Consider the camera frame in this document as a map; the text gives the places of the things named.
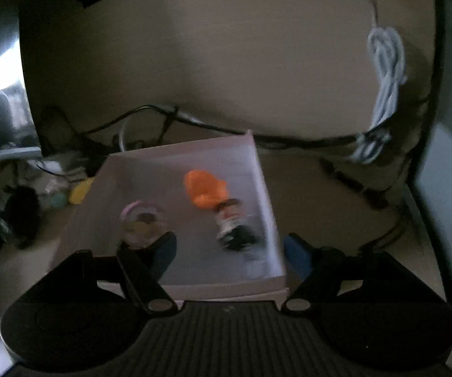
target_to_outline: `black cable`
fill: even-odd
[[[41,167],[41,166],[38,166],[37,164],[36,164],[36,167],[37,167],[38,169],[40,169],[41,171],[44,171],[45,173],[51,174],[52,176],[63,177],[63,178],[69,177],[69,176],[66,175],[66,174],[54,173],[53,171],[50,171],[50,170],[47,170],[47,169],[45,169],[45,168],[43,168],[43,167]]]
[[[400,216],[398,220],[395,222],[395,224],[390,228],[386,233],[384,233],[382,236],[375,238],[369,242],[366,242],[362,246],[358,248],[358,252],[361,255],[366,255],[372,253],[374,250],[380,250],[385,249],[398,241],[401,236],[404,235],[405,231],[407,230],[407,227],[409,226],[409,214],[406,206],[403,206],[400,211]],[[400,231],[395,234],[395,236],[387,241],[385,244],[381,246],[377,246],[381,241],[387,239],[390,235],[395,233],[400,228]]]
[[[339,171],[332,164],[332,162],[326,159],[320,159],[320,166],[329,177],[339,181],[341,184],[344,184],[351,191],[355,192],[355,194],[359,194],[360,196],[364,197],[367,204],[369,204],[369,206],[373,210],[383,210],[386,207],[388,207],[389,203],[388,200],[385,198],[385,193],[390,189],[390,187],[393,184],[391,184],[390,186],[386,187],[383,190],[375,190],[373,188],[366,187],[360,181],[355,180],[350,176],[347,176],[342,171]]]
[[[179,112],[179,107],[175,107],[174,112],[169,113],[167,117],[165,118],[165,121],[163,122],[162,131],[160,133],[160,136],[156,140],[156,144],[158,146],[161,146],[163,143],[163,138],[165,137],[165,133],[170,129],[170,126],[172,126],[172,123],[175,120],[175,116],[177,116],[177,113]]]
[[[71,180],[71,179],[70,179],[70,177],[74,177],[74,176],[76,176],[77,174],[59,174],[59,173],[54,173],[53,171],[47,170],[47,169],[45,169],[44,167],[39,166],[38,164],[36,164],[35,166],[36,166],[38,169],[40,169],[41,171],[44,171],[44,172],[47,173],[47,174],[50,174],[50,175],[55,176],[55,177],[62,177],[62,178],[64,178],[64,179],[66,179],[69,183],[76,183],[76,182],[79,182],[79,181],[83,181],[83,180],[84,180],[83,178],[79,178],[79,179],[75,179],[75,180]]]
[[[81,135],[88,135],[88,134],[94,134],[97,132],[100,132],[101,130],[107,129],[109,127],[111,127],[113,124],[117,124],[118,122],[120,122],[123,119],[128,118],[129,116],[133,115],[134,113],[140,112],[141,110],[146,110],[146,109],[150,109],[154,112],[157,112],[159,114],[162,114],[164,116],[168,115],[168,112],[166,110],[163,110],[160,107],[157,107],[155,105],[144,105],[141,107],[137,107],[135,109],[129,110],[128,112],[125,112],[124,114],[118,116],[117,118],[111,120],[110,122],[104,123],[101,126],[99,126],[98,128],[93,128],[84,132],[81,132]]]
[[[262,149],[266,149],[266,150],[287,150],[290,148],[290,146],[287,146],[283,143],[263,143],[263,142],[257,142],[256,143],[257,146],[259,146]]]
[[[391,184],[386,186],[382,190],[376,190],[377,192],[380,192],[381,194],[385,194],[388,190],[390,190],[402,177],[404,170],[406,169],[406,166],[411,162],[414,150],[416,149],[416,146],[414,146],[411,150],[409,150],[406,155],[404,156],[404,159],[402,160],[402,163],[400,163],[399,169],[397,171],[397,177],[393,180]]]
[[[75,136],[80,135],[80,133],[76,130],[74,125],[71,123],[71,121],[67,117],[66,112],[64,112],[64,110],[58,106],[47,107],[46,112],[43,114],[40,122],[37,124],[36,127],[40,128],[42,125],[44,125],[48,121],[48,118],[51,117],[51,115],[53,115],[54,113],[58,114],[67,123],[67,126],[69,126],[69,128],[75,134]]]
[[[93,128],[84,132],[79,133],[80,135],[88,135],[100,132],[104,129],[107,129],[114,124],[120,122],[121,120],[131,116],[134,113],[140,112],[142,110],[152,110],[153,112],[162,114],[166,117],[171,115],[171,112],[167,112],[166,110],[155,106],[155,105],[144,105],[141,107],[137,107],[135,109],[129,110],[128,112],[123,113],[122,115],[118,116],[117,118],[111,120],[110,122],[104,123],[101,126],[97,128]],[[189,126],[194,126],[196,128],[202,128],[206,130],[211,130],[215,132],[220,133],[226,133],[226,134],[235,134],[235,135],[242,135],[245,134],[245,131],[240,131],[237,129],[231,129],[231,128],[222,128],[220,126],[215,126],[212,124],[207,123],[201,123],[201,122],[194,122],[193,120],[189,120],[187,118],[179,116],[177,113],[173,120],[176,120],[180,123],[187,124]],[[348,136],[338,136],[333,138],[325,138],[325,139],[317,139],[317,140],[303,140],[303,139],[296,139],[293,137],[286,137],[286,136],[270,136],[268,134],[253,134],[254,139],[257,143],[261,144],[269,144],[269,143],[276,143],[280,146],[284,146],[283,149],[289,148],[289,147],[298,147],[302,149],[318,149],[318,148],[324,148],[324,147],[331,147],[331,146],[345,146],[351,143],[354,143],[356,141],[356,135],[350,134]]]
[[[425,97],[423,97],[421,99],[416,99],[414,102],[412,102],[411,106],[421,105],[425,102],[428,102],[430,100],[431,96],[432,96],[432,92],[430,91]]]

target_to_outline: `ribbed black surface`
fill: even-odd
[[[185,304],[171,318],[150,321],[124,354],[78,373],[40,373],[16,366],[8,377],[40,376],[452,376],[437,365],[386,373],[350,363],[332,352],[312,323],[277,312],[272,302]]]

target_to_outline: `orange toy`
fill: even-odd
[[[216,179],[207,171],[192,170],[187,173],[184,187],[193,204],[201,209],[214,209],[220,202],[229,199],[226,182]]]

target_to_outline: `beige wall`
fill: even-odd
[[[406,39],[404,99],[422,96],[433,0],[378,5],[380,24]],[[59,105],[78,129],[148,102],[304,138],[369,125],[377,82],[366,0],[102,0],[87,9],[75,0],[29,0],[23,17],[34,111]]]

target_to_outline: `white box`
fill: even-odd
[[[249,277],[243,253],[222,249],[214,213],[189,200],[184,175],[206,170],[227,182],[243,202],[248,225],[261,240],[264,274]],[[173,299],[225,299],[287,291],[279,238],[252,135],[186,142],[114,154],[77,207],[52,259],[57,266],[76,250],[110,256],[122,239],[120,213],[130,202],[151,201],[165,210],[177,236],[177,255],[160,279]]]

